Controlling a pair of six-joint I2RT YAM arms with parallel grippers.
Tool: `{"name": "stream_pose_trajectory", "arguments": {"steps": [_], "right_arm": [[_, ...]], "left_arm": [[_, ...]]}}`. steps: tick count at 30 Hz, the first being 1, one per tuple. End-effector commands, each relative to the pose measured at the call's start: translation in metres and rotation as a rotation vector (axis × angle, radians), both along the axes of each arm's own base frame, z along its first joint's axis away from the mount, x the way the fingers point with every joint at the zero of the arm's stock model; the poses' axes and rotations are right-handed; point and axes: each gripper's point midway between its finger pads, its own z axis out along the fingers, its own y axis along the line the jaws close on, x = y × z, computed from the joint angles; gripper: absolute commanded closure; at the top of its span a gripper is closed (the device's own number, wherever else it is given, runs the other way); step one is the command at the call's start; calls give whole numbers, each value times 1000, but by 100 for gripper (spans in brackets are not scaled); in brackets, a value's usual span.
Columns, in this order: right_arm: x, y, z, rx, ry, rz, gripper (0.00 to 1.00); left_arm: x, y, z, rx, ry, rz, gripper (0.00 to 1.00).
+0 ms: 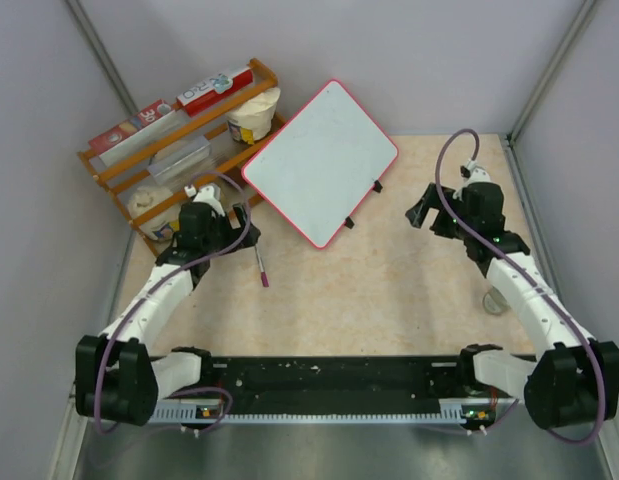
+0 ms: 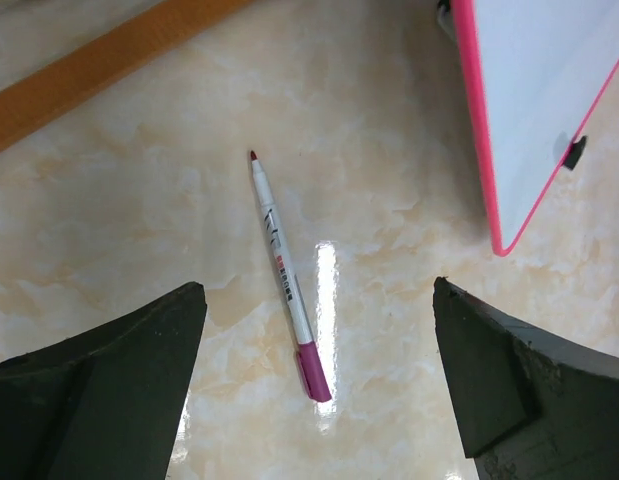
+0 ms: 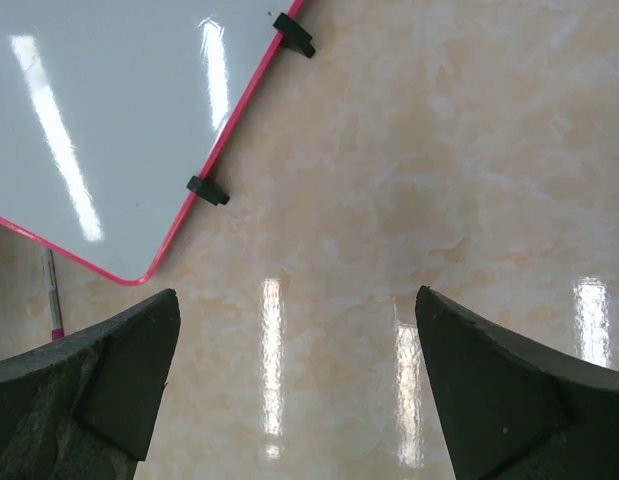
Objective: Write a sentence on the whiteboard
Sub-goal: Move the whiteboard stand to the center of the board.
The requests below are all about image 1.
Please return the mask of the magenta-capped whiteboard marker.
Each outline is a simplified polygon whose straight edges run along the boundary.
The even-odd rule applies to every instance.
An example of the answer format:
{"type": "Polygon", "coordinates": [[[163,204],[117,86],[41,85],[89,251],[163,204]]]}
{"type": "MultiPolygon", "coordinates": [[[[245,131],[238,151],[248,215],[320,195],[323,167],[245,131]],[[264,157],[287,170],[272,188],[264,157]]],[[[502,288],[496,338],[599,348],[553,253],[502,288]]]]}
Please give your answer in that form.
{"type": "Polygon", "coordinates": [[[254,246],[254,250],[255,250],[255,255],[256,255],[256,259],[257,259],[257,263],[258,263],[258,268],[259,268],[259,272],[260,272],[260,280],[261,280],[262,286],[264,288],[269,288],[270,285],[269,285],[269,280],[268,280],[268,276],[267,276],[267,272],[266,272],[263,256],[261,254],[261,251],[260,251],[260,248],[258,247],[258,245],[254,246]]]}

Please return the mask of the pink-framed whiteboard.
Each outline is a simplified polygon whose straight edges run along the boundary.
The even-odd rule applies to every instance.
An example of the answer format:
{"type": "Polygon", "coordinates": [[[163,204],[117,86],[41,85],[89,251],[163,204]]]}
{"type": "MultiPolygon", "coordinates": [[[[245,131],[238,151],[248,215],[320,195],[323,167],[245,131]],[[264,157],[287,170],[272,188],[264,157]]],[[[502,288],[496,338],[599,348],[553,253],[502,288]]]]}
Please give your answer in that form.
{"type": "Polygon", "coordinates": [[[243,179],[317,249],[327,247],[398,158],[397,145],[332,79],[243,167],[243,179]]]}

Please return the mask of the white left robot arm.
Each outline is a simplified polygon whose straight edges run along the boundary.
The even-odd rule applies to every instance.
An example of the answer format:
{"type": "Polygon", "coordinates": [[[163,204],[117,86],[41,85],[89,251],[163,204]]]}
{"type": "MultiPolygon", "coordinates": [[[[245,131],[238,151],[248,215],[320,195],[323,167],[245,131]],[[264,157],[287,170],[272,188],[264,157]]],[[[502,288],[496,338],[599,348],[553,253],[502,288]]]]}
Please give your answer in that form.
{"type": "Polygon", "coordinates": [[[179,229],[156,258],[148,280],[123,313],[98,335],[85,335],[75,350],[75,407],[97,423],[145,425],[157,403],[186,389],[205,396],[215,387],[211,355],[177,347],[154,359],[149,348],[176,307],[198,286],[212,259],[254,247],[260,237],[250,208],[226,213],[214,200],[182,205],[179,229]]]}

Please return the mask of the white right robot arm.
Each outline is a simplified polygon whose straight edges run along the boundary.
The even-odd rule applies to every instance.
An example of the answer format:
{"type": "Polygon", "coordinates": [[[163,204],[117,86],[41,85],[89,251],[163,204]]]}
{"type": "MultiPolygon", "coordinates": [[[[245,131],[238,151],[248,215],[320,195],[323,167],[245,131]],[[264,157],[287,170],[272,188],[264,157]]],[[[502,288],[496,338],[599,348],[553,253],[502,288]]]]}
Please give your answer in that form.
{"type": "Polygon", "coordinates": [[[495,346],[472,345],[471,359],[456,370],[458,388],[476,396],[494,386],[520,399],[544,430],[606,421],[619,399],[619,348],[599,342],[581,327],[544,281],[522,237],[505,227],[499,185],[477,182],[456,192],[430,183],[405,214],[419,228],[438,213],[430,229],[463,242],[466,254],[515,313],[536,359],[522,360],[495,346]]]}

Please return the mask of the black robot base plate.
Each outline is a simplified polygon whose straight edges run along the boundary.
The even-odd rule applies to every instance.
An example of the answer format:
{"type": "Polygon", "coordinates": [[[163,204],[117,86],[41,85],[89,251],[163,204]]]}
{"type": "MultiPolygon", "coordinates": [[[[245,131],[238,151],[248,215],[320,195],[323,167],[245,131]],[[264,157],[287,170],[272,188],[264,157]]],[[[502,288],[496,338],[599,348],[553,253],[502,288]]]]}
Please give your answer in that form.
{"type": "Polygon", "coordinates": [[[467,387],[457,356],[215,357],[187,389],[219,387],[239,413],[432,412],[436,401],[505,403],[493,387],[467,387]]]}

